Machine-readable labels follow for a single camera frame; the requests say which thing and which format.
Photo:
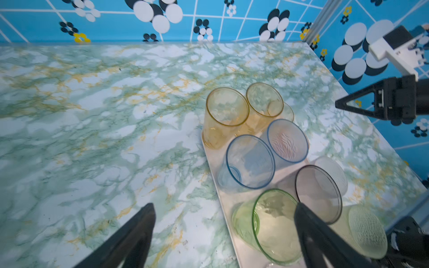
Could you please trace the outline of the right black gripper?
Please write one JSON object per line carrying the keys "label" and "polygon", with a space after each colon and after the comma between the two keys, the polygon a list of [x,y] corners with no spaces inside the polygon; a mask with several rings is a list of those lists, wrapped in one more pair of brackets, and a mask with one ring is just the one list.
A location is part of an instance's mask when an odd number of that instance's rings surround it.
{"label": "right black gripper", "polygon": [[[355,101],[368,102],[383,110],[351,106]],[[429,113],[429,80],[416,81],[414,75],[388,78],[336,100],[335,107],[379,120],[412,122],[417,116]]]}

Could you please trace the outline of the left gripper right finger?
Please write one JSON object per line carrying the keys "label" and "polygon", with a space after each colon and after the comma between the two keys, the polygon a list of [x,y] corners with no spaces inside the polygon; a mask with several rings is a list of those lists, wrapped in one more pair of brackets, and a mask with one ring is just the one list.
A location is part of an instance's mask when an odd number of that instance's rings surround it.
{"label": "left gripper right finger", "polygon": [[330,225],[299,203],[294,213],[302,255],[308,268],[373,268],[365,257],[344,241]]}

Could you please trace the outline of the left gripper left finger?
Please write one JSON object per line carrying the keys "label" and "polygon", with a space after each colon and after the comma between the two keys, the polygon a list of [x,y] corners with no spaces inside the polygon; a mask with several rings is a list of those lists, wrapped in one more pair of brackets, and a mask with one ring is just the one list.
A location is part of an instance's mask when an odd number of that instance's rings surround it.
{"label": "left gripper left finger", "polygon": [[156,213],[148,203],[105,243],[76,265],[77,268],[142,268],[145,265]]}

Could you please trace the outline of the green frosted glass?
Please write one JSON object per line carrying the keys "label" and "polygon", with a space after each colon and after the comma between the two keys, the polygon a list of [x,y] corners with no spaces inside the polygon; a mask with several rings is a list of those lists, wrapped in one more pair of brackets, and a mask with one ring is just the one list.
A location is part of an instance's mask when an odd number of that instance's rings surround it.
{"label": "green frosted glass", "polygon": [[379,260],[387,253],[388,241],[382,223],[362,205],[344,207],[340,218],[330,228],[365,257]]}

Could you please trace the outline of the grey smoky tall glass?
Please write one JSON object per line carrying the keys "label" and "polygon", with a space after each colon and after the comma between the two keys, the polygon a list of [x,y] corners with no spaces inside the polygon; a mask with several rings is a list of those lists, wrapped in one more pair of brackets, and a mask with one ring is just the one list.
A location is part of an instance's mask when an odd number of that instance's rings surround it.
{"label": "grey smoky tall glass", "polygon": [[326,224],[340,218],[343,201],[333,178],[322,168],[306,165],[288,174],[276,186],[305,204]]}

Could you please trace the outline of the green clear glass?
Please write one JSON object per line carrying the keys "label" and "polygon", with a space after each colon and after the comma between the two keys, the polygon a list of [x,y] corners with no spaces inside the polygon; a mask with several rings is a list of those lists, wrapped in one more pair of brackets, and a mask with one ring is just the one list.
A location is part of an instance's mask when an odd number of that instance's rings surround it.
{"label": "green clear glass", "polygon": [[297,204],[286,191],[269,189],[234,210],[233,229],[271,262],[292,265],[302,256],[294,222]]}

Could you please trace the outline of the white frosted glass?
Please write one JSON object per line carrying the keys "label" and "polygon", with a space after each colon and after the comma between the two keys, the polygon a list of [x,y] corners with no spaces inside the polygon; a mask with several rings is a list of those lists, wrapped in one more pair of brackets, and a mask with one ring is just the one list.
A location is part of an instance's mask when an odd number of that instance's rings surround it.
{"label": "white frosted glass", "polygon": [[330,176],[336,183],[341,196],[343,197],[348,189],[348,181],[342,167],[333,159],[327,156],[320,156],[311,162],[312,165],[318,166]]}

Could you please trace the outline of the blue frosted tall glass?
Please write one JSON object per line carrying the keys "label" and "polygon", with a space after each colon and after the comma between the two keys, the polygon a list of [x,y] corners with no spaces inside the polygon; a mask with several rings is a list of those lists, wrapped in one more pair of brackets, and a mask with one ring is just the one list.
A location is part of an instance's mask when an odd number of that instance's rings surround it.
{"label": "blue frosted tall glass", "polygon": [[309,142],[305,133],[292,121],[276,119],[260,138],[274,155],[275,168],[281,170],[305,160]]}

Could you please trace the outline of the amber tall glass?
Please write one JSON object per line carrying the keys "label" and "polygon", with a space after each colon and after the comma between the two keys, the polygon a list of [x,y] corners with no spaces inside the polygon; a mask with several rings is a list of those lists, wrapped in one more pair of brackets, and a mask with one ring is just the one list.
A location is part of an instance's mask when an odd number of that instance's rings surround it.
{"label": "amber tall glass", "polygon": [[239,91],[228,87],[214,89],[206,99],[204,144],[215,150],[222,148],[238,135],[248,117],[248,101]]}
{"label": "amber tall glass", "polygon": [[254,83],[246,91],[249,104],[249,117],[246,128],[254,135],[266,129],[284,110],[284,102],[280,93],[265,83]]}

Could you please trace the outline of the blue clear faceted glass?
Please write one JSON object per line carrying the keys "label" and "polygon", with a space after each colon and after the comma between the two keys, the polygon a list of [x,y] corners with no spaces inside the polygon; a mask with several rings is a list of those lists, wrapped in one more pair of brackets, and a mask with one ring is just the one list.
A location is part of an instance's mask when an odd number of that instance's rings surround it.
{"label": "blue clear faceted glass", "polygon": [[268,145],[256,136],[242,135],[227,147],[217,182],[226,193],[241,193],[266,187],[274,174],[274,155]]}

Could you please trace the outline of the small yellow glass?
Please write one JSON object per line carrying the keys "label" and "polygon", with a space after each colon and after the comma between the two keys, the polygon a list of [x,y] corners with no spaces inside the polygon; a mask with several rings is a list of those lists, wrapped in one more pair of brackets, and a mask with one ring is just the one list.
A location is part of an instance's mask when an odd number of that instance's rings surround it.
{"label": "small yellow glass", "polygon": [[280,118],[294,122],[293,109],[286,102],[283,103],[283,111],[280,115]]}

